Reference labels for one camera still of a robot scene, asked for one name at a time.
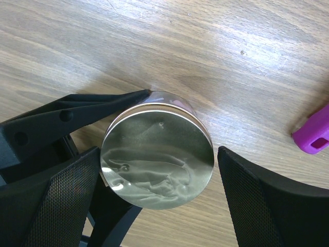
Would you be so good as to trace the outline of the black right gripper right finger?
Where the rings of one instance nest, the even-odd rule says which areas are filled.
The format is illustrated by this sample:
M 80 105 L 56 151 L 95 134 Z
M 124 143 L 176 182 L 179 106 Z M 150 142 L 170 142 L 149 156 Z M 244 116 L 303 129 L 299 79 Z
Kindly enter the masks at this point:
M 284 177 L 224 146 L 217 160 L 239 246 L 328 246 L 328 189 Z

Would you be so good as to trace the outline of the clear plastic jar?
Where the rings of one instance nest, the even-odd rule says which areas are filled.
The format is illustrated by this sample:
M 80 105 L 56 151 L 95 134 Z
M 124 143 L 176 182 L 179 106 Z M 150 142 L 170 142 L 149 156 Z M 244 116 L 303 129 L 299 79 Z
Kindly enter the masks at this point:
M 196 113 L 193 110 L 192 106 L 185 99 L 181 98 L 176 94 L 165 91 L 152 91 L 149 97 L 143 100 L 140 104 L 142 103 L 162 103 L 174 105 L 196 116 Z

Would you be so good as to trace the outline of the white jar lid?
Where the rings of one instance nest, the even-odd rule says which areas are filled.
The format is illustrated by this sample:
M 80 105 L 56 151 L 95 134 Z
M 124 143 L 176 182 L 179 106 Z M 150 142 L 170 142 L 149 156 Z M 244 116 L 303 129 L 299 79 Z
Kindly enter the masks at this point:
M 213 144 L 193 113 L 172 104 L 143 103 L 110 124 L 100 164 L 106 183 L 123 200 L 170 209 L 192 201 L 208 185 Z

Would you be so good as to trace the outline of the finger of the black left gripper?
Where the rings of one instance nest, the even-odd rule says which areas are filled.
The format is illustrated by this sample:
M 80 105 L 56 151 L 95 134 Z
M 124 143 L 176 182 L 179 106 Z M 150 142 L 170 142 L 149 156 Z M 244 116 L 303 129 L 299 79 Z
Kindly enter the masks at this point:
M 91 236 L 82 236 L 82 246 L 120 247 L 141 211 L 117 196 L 98 176 L 87 214 L 93 230 Z

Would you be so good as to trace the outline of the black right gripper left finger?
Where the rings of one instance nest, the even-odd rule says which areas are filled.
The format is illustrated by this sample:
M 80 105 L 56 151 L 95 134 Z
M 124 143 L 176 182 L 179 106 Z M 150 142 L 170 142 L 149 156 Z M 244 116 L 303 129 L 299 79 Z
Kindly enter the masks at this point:
M 1 187 L 1 246 L 79 246 L 99 148 Z

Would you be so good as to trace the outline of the magenta plastic scoop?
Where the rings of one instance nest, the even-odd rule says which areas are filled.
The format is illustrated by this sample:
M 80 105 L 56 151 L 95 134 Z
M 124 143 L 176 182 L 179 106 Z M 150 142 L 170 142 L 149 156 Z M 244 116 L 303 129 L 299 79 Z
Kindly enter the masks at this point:
M 328 104 L 310 116 L 292 134 L 295 144 L 305 153 L 317 154 L 328 147 Z

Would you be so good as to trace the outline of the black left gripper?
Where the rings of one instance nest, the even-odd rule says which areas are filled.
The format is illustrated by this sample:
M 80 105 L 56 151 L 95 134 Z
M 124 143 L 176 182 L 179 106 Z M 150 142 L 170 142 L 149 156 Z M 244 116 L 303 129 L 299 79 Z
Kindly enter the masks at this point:
M 1 123 L 1 185 L 10 184 L 68 160 L 69 134 L 151 94 L 70 94 Z

